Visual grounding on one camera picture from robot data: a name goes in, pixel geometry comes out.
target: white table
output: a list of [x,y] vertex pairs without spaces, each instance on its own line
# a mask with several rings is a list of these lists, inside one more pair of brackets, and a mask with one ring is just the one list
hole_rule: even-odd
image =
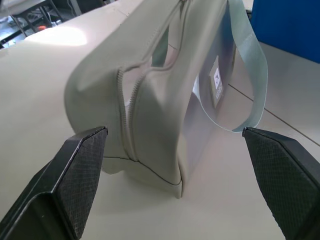
[[[0,51],[0,218],[73,135],[63,102],[73,69],[135,5],[118,1]],[[231,84],[245,84],[243,72],[237,59]],[[227,87],[220,118],[239,123],[251,105],[251,100]],[[320,160],[320,147],[274,115],[265,112],[259,127],[299,140]],[[123,173],[101,173],[82,239],[284,240],[284,236],[259,191],[244,139],[216,128],[182,199]]]

